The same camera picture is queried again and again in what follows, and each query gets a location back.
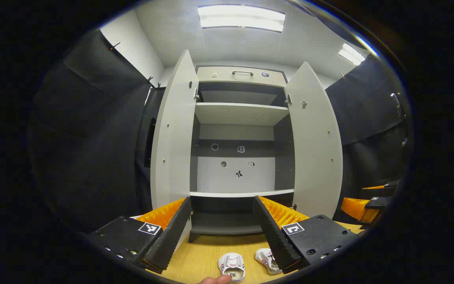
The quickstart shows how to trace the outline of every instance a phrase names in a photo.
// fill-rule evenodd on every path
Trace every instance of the white cabinet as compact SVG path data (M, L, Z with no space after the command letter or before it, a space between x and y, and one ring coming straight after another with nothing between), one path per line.
M184 196L197 204L191 232L259 232L250 213L256 195L332 218L342 184L339 128L308 63L287 83L275 70L194 70L185 51L159 109L151 172L154 208Z

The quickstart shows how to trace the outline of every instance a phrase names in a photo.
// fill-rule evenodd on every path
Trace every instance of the black metal plate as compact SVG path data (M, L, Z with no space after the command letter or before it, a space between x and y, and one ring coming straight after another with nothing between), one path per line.
M148 269L156 273L162 273L162 269L166 270L187 220L190 218L191 210L190 198L187 197L176 211L166 230L160 234L160 237L144 256L143 259L154 266L147 266Z
M126 261L134 263L139 256L146 254L162 233L160 226L156 233L155 230L151 232L152 234L140 231L139 229L144 224L141 221L120 216L89 234L87 239L106 250L109 249L115 255L120 255Z
M365 205L365 209L379 209L384 210L384 208L390 203L391 196L389 197L373 197L371 201Z
M300 268L301 256L288 242L285 234L279 230L271 214L257 196L253 198L253 214L259 220L275 261L283 273Z
M285 225L281 230L309 265L331 259L358 238L358 234L324 215Z

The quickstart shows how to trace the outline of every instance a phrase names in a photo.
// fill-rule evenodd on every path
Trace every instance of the white ceiling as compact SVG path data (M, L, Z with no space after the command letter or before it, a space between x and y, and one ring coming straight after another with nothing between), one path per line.
M211 4L247 4L281 11L285 13L283 32L202 29L197 7ZM174 66L185 49L195 62L258 61L298 68L307 61L315 72L334 79L355 67L338 55L344 39L317 18L282 0L153 0L138 7L136 14L166 67Z

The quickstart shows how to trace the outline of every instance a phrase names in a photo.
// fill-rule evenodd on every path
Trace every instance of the wooden tabletop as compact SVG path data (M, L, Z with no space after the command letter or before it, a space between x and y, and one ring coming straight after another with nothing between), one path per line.
M360 225L337 223L356 234L363 231ZM206 277L219 277L218 259L231 252L244 257L246 273L243 284L264 283L290 274L269 275L265 266L255 260L255 252L260 248L269 248L264 234L200 235L193 244L187 237L160 276L184 284L198 284Z

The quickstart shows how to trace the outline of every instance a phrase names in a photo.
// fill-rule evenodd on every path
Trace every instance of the orange foam pad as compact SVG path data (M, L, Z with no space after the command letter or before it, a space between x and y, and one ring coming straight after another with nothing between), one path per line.
M362 187L362 189L383 189L384 185L380 185L378 187Z
M370 200L357 198L344 198L341 204L341 210L360 222L371 223L380 212L377 209L365 209L365 205Z
M262 196L258 196L258 198L265 205L265 208L271 214L280 229L281 226L309 219L308 216L300 214L294 209L286 207L278 202L274 202Z
M138 218L136 218L136 220L159 225L162 228L162 230L165 230L167 225L169 225L171 219L173 219L173 216L175 215L176 211L178 211L178 209L184 202L184 200L185 198L182 198L174 202L171 202L168 205L164 205L144 215L139 216Z

